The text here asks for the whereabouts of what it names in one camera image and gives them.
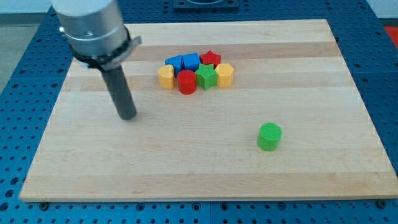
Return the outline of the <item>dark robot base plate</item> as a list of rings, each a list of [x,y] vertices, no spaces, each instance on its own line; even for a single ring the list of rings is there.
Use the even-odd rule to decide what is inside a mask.
[[[219,9],[239,9],[239,0],[173,0],[173,10],[177,12]]]

